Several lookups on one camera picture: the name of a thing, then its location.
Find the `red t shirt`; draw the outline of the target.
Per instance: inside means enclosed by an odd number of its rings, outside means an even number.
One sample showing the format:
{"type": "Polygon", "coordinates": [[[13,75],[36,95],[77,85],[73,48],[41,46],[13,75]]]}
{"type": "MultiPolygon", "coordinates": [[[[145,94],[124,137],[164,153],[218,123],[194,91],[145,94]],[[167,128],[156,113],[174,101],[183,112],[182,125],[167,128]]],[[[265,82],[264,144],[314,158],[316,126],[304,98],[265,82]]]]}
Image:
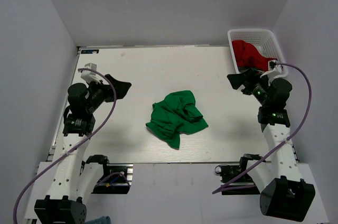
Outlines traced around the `red t shirt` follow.
{"type": "Polygon", "coordinates": [[[269,70],[269,61],[274,58],[263,57],[254,45],[243,40],[234,40],[231,44],[238,67],[254,68],[261,71],[269,70]]]}

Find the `white plastic basket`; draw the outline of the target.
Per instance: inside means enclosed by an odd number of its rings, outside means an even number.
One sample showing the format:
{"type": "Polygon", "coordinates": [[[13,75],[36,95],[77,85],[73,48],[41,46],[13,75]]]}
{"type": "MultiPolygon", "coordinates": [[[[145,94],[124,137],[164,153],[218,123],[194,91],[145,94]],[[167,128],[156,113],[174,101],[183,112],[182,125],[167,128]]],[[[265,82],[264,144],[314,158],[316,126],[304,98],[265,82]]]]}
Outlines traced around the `white plastic basket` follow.
{"type": "MultiPolygon", "coordinates": [[[[233,47],[231,44],[234,40],[243,40],[247,43],[254,45],[259,53],[265,58],[274,58],[274,60],[277,60],[278,63],[285,62],[279,44],[272,31],[267,29],[233,29],[228,31],[228,41],[236,73],[242,73],[250,68],[241,68],[237,66],[233,47]]],[[[282,69],[283,74],[280,77],[286,77],[288,75],[288,69],[285,67],[282,67],[282,69]]]]}

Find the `blue label sticker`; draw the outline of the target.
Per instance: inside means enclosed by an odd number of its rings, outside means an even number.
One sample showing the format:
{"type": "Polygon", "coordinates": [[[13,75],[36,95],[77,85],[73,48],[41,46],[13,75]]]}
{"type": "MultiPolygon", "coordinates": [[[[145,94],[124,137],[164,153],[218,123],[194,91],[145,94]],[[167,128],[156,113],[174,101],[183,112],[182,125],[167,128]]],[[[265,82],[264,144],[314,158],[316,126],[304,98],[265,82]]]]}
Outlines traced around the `blue label sticker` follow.
{"type": "Polygon", "coordinates": [[[99,49],[87,49],[87,50],[81,50],[81,54],[98,54],[99,49]]]}

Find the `blue cloth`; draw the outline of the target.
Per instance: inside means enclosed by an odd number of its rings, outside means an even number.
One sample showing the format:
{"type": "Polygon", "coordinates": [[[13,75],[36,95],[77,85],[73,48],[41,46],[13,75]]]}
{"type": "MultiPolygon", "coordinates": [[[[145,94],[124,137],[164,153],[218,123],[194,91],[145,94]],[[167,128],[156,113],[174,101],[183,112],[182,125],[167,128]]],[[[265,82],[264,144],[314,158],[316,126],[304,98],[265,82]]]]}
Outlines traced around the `blue cloth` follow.
{"type": "Polygon", "coordinates": [[[97,219],[86,221],[85,224],[111,224],[111,219],[109,216],[103,216],[97,219]]]}

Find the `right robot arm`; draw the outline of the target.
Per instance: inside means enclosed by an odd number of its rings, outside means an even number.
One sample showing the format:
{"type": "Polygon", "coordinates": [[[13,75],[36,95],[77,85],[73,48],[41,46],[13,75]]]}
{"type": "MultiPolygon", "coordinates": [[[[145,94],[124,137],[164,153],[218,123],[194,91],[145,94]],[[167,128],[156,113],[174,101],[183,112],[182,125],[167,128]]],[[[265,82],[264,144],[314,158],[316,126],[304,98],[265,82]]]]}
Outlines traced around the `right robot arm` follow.
{"type": "Polygon", "coordinates": [[[258,122],[269,148],[263,157],[244,155],[237,178],[253,180],[264,216],[302,222],[314,200],[315,188],[303,179],[292,147],[285,108],[292,84],[283,78],[269,80],[254,69],[227,78],[233,89],[253,95],[260,103],[258,122]]]}

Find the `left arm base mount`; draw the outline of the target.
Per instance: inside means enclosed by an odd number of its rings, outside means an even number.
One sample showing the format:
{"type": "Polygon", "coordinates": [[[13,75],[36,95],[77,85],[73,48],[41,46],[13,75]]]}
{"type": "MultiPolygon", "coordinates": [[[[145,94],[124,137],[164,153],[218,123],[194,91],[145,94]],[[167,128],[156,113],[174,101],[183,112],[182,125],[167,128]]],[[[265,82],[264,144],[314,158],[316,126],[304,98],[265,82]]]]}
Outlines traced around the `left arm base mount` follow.
{"type": "Polygon", "coordinates": [[[126,195],[133,179],[132,164],[107,164],[104,174],[95,185],[92,194],[123,194],[126,195]]]}

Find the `green t shirt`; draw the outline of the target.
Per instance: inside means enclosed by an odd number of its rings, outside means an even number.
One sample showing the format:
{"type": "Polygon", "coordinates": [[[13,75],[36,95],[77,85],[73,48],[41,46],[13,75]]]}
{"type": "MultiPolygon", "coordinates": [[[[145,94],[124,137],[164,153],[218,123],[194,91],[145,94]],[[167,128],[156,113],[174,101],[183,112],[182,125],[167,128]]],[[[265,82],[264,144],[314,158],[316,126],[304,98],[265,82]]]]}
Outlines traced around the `green t shirt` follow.
{"type": "Polygon", "coordinates": [[[152,108],[146,127],[176,150],[180,148],[181,134],[194,134],[209,126],[196,107],[193,92],[189,90],[170,93],[162,101],[154,103],[152,108]]]}

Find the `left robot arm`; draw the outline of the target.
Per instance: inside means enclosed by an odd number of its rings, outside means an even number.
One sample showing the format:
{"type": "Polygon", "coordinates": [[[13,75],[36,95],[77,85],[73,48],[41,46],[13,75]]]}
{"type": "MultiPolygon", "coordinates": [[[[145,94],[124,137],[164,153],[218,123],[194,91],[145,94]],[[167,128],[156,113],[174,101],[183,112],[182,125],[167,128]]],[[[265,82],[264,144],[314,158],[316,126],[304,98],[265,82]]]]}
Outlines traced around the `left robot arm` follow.
{"type": "Polygon", "coordinates": [[[55,161],[56,173],[44,199],[35,202],[34,211],[41,223],[85,223],[86,203],[99,181],[111,177],[108,157],[92,155],[83,160],[94,133],[94,112],[104,102],[123,99],[132,84],[94,72],[83,72],[83,83],[68,88],[68,106],[63,113],[62,152],[55,161]]]}

